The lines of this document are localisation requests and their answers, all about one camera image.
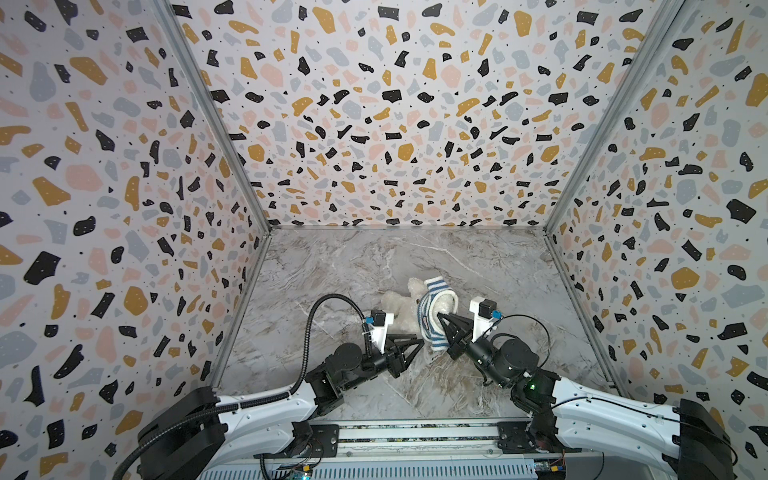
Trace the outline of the blue white striped knit sweater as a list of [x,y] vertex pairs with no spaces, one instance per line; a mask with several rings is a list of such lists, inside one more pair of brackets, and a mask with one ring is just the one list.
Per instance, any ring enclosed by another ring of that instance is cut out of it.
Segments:
[[442,276],[427,279],[423,284],[426,291],[417,305],[420,332],[434,352],[444,352],[448,340],[438,315],[456,313],[459,299]]

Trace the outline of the white fluffy teddy bear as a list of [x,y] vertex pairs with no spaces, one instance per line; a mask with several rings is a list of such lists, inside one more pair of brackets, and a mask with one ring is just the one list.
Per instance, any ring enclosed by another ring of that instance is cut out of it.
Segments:
[[394,314],[394,323],[391,327],[393,333],[419,334],[425,341],[417,319],[418,301],[426,291],[424,281],[419,278],[410,278],[407,282],[407,295],[400,295],[394,291],[383,294],[380,307],[385,312]]

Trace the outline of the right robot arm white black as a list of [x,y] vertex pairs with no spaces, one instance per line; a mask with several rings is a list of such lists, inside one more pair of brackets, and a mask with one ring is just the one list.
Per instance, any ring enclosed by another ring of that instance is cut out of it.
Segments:
[[437,316],[453,359],[467,356],[530,418],[527,435],[551,452],[595,450],[657,468],[679,479],[732,479],[738,455],[730,437],[700,403],[675,406],[607,394],[541,366],[518,336],[493,343],[491,326],[452,313]]

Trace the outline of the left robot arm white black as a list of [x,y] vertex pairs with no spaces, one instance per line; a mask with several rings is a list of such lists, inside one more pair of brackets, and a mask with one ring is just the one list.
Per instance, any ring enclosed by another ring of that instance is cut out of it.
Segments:
[[210,387],[187,394],[139,435],[143,479],[195,479],[205,470],[259,455],[294,457],[314,439],[311,420],[344,402],[346,392],[388,373],[404,373],[424,346],[414,335],[390,334],[382,350],[344,343],[309,371],[298,388],[219,396]]

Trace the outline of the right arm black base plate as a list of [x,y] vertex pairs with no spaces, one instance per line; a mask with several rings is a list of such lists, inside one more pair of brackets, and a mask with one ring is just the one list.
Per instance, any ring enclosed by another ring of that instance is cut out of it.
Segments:
[[536,413],[526,420],[507,420],[497,423],[497,447],[504,454],[580,452],[567,447],[557,438],[556,417],[551,410]]

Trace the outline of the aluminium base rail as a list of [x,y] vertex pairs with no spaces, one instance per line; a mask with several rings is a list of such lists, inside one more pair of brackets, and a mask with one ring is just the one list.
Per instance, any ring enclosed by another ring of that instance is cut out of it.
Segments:
[[[327,459],[368,458],[392,456],[415,458],[479,455],[497,458],[503,455],[524,455],[557,458],[562,454],[504,454],[497,447],[497,423],[518,418],[490,419],[426,419],[426,420],[310,420],[312,424],[338,424],[340,442],[337,455]],[[209,463],[210,467],[236,461],[255,460],[260,454],[267,458],[286,447],[292,435],[292,423],[263,427],[227,435],[225,443]]]

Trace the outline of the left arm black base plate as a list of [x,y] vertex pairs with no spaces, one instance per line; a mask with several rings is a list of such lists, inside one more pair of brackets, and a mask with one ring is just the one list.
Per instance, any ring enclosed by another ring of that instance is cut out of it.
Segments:
[[289,428],[291,442],[269,458],[333,458],[340,442],[338,424],[312,424],[293,422]]

